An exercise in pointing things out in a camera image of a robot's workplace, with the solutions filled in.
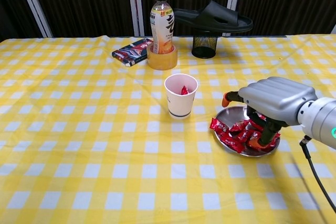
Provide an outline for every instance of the orange fingertip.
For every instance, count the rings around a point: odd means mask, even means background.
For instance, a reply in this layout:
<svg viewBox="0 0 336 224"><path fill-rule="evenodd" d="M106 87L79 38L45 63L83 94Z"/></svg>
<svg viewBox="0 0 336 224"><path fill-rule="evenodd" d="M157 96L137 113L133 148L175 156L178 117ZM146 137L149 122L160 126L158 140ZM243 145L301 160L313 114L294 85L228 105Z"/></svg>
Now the orange fingertip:
<svg viewBox="0 0 336 224"><path fill-rule="evenodd" d="M228 105L230 104L230 101L228 101L226 99L226 93L223 95L223 99L222 99L222 107L228 107Z"/></svg>

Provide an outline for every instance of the pen holder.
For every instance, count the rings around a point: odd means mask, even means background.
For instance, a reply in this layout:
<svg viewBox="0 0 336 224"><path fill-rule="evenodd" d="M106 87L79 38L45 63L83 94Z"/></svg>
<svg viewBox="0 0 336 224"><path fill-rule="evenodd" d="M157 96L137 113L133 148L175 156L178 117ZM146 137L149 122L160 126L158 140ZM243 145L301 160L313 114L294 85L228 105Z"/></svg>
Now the pen holder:
<svg viewBox="0 0 336 224"><path fill-rule="evenodd" d="M156 70L168 70L177 65L177 48L168 54L155 54L153 52L153 44L147 46L147 63Z"/></svg>
<svg viewBox="0 0 336 224"><path fill-rule="evenodd" d="M209 59L216 55L217 39L220 33L194 29L193 56L201 59Z"/></svg>

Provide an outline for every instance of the robotic hand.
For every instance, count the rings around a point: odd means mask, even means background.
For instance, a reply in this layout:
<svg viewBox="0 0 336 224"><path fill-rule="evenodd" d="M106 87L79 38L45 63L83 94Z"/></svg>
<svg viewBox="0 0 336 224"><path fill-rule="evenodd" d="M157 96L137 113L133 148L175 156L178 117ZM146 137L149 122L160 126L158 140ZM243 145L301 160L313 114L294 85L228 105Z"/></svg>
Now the robotic hand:
<svg viewBox="0 0 336 224"><path fill-rule="evenodd" d="M281 127L301 125L305 135L336 149L336 99L317 98L315 89L281 77L251 83L238 92L224 95L230 101L247 104L247 115L264 127L259 140L267 145ZM257 113L263 114L262 120Z"/></svg>

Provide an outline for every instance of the stainless steel plate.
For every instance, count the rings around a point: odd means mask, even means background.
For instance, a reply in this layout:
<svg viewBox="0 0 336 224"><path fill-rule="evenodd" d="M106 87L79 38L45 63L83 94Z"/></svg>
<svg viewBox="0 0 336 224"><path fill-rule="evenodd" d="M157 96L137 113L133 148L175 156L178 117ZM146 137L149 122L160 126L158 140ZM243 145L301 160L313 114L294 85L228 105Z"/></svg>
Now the stainless steel plate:
<svg viewBox="0 0 336 224"><path fill-rule="evenodd" d="M232 127L235 123L241 120L249 119L249 117L246 114L246 107L243 107L243 106L233 106L233 107L225 108L216 115L216 118L220 120L221 122L225 123L228 127ZM274 152L280 143L280 139L279 139L276 145L274 146L274 148L272 148L268 152L258 151L258 150L254 150L251 148L245 148L245 150L242 151L241 153L237 153L235 150L231 149L228 145L220 141L219 136L217 135L216 132L215 132L215 135L216 135L218 142L222 144L226 150L239 154L239 155L247 156L247 157L261 157L264 155L268 155Z"/></svg>

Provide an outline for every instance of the table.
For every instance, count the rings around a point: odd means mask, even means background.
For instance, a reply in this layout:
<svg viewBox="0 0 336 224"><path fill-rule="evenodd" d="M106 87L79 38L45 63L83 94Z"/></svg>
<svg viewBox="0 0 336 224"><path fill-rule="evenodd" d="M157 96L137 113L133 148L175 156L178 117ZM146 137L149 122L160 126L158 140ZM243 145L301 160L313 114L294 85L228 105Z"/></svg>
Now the table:
<svg viewBox="0 0 336 224"><path fill-rule="evenodd" d="M334 223L299 146L282 130L274 155L225 152L208 126L223 92L268 76L336 97L336 36L219 38L217 55L127 68L111 51L138 38L10 39L0 43L1 223ZM200 83L192 115L173 121L164 79ZM312 141L336 202L336 153Z"/></svg>

